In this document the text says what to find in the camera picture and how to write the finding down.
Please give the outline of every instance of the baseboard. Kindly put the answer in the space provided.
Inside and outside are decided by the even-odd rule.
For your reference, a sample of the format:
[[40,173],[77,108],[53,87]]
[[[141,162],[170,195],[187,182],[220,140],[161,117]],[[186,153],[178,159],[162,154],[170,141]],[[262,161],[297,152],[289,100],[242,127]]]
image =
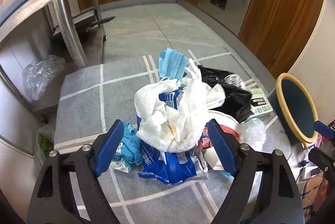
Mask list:
[[196,6],[193,6],[184,0],[177,0],[177,3],[209,26],[242,58],[242,62],[246,63],[264,86],[266,94],[272,92],[276,84],[274,77],[260,60],[257,59],[257,57],[234,34],[232,34],[232,32]]
[[159,3],[176,3],[177,0],[120,0],[100,5],[101,11],[118,9],[128,6],[136,6],[143,4],[159,4]]

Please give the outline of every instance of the clear plastic bag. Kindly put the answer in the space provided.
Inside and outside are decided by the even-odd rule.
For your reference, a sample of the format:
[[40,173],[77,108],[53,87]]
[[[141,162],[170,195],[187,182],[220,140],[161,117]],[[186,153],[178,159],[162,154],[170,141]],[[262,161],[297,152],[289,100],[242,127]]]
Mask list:
[[32,100],[38,100],[47,85],[65,68],[65,59],[49,55],[46,60],[34,60],[23,71],[23,85]]
[[266,128],[259,118],[251,119],[240,125],[240,143],[250,145],[255,151],[262,151],[266,141]]
[[35,175],[40,173],[44,161],[50,151],[54,149],[55,129],[50,125],[40,128],[34,140],[34,170]]

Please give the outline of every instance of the trash can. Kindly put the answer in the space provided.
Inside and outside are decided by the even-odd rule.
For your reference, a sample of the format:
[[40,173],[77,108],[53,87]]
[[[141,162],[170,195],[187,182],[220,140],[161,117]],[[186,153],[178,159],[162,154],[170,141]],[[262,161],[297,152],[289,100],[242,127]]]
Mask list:
[[302,143],[304,149],[313,143],[318,133],[314,122],[318,113],[304,85],[294,76],[282,73],[269,101],[278,115],[292,146]]

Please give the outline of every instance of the crumpled white tissue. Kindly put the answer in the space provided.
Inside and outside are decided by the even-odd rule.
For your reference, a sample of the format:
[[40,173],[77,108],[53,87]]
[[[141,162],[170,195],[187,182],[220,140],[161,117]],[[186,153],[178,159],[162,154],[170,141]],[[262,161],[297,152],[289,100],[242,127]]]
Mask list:
[[177,80],[165,80],[139,89],[134,98],[137,115],[142,118],[137,137],[163,152],[183,152],[193,148],[208,121],[207,87],[201,72],[189,59],[186,84],[179,109],[159,100],[161,93],[177,90]]
[[210,90],[208,91],[206,98],[207,108],[211,110],[222,106],[226,99],[226,94],[222,86],[217,83],[213,88],[211,88],[209,85],[208,87]]

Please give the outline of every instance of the blue wipes package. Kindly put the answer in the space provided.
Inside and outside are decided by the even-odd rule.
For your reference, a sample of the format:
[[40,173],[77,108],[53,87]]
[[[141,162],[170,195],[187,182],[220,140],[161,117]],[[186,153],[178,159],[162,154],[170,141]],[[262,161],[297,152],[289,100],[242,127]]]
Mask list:
[[194,152],[200,152],[197,147],[181,153],[164,152],[162,155],[157,149],[141,141],[140,151],[143,157],[143,170],[138,173],[140,178],[156,178],[164,184],[178,184],[191,177],[208,178],[205,161],[202,163],[194,154]]
[[183,95],[182,90],[175,90],[170,93],[163,93],[158,96],[160,101],[164,101],[167,106],[178,110],[179,101]]

